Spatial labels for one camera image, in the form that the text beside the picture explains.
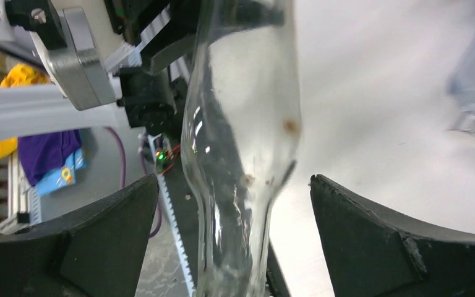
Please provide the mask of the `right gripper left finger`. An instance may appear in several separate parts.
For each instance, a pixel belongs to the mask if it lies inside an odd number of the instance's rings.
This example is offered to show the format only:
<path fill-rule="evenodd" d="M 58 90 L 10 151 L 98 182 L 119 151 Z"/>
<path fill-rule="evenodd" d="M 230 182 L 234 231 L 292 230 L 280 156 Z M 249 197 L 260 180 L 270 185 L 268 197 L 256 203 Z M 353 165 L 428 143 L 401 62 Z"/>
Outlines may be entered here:
<path fill-rule="evenodd" d="M 151 174 L 60 217 L 0 235 L 0 296 L 134 296 L 157 202 Z"/>

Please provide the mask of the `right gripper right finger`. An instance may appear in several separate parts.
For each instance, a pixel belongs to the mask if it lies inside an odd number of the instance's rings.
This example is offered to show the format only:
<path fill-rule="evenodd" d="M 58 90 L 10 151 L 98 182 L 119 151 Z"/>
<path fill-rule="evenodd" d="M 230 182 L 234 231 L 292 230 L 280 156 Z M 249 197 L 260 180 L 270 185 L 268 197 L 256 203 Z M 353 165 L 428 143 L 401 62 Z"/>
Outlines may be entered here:
<path fill-rule="evenodd" d="M 310 198 L 336 296 L 475 296 L 475 234 L 409 217 L 321 174 Z"/>

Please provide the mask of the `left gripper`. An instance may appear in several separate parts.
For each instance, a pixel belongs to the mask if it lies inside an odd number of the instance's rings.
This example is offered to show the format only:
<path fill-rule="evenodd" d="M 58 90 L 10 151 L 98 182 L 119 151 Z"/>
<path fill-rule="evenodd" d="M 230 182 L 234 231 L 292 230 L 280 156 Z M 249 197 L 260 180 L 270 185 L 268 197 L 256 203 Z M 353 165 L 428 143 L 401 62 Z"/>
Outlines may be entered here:
<path fill-rule="evenodd" d="M 52 89 L 20 131 L 169 128 L 178 110 L 167 68 L 192 51 L 200 1 L 5 1 L 30 34 Z"/>

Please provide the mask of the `small clear bottle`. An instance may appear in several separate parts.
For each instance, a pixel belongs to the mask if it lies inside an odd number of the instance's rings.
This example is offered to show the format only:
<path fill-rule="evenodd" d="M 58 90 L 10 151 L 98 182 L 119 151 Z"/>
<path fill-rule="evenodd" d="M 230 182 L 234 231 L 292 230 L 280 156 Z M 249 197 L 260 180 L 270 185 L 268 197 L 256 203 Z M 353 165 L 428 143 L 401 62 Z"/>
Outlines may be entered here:
<path fill-rule="evenodd" d="M 197 296 L 264 296 L 270 216 L 302 136 L 292 1 L 203 1 L 181 136 Z"/>

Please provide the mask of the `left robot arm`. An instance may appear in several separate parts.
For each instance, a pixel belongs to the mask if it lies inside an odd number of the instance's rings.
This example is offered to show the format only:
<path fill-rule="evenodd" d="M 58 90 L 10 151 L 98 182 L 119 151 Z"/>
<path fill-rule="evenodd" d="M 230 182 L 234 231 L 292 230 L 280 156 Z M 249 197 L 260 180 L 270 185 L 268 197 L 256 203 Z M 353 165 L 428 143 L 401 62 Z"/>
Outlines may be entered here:
<path fill-rule="evenodd" d="M 0 1 L 0 50 L 51 82 L 0 88 L 0 140 L 93 126 L 178 125 L 199 1 Z"/>

